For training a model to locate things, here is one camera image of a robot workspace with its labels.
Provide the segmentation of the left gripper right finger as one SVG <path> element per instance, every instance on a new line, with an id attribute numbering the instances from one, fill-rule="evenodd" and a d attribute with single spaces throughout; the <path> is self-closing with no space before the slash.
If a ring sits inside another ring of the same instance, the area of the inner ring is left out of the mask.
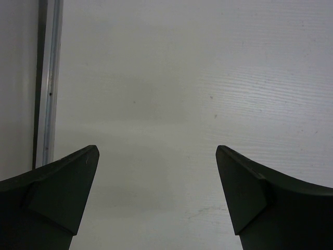
<path id="1" fill-rule="evenodd" d="M 332 188 L 218 146 L 216 161 L 243 249 L 332 249 Z"/>

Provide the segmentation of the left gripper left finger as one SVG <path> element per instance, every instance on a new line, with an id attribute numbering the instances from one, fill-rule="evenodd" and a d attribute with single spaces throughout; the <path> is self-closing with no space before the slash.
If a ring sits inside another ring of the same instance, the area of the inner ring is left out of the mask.
<path id="1" fill-rule="evenodd" d="M 69 249 L 99 160 L 95 145 L 1 181 L 1 249 Z"/>

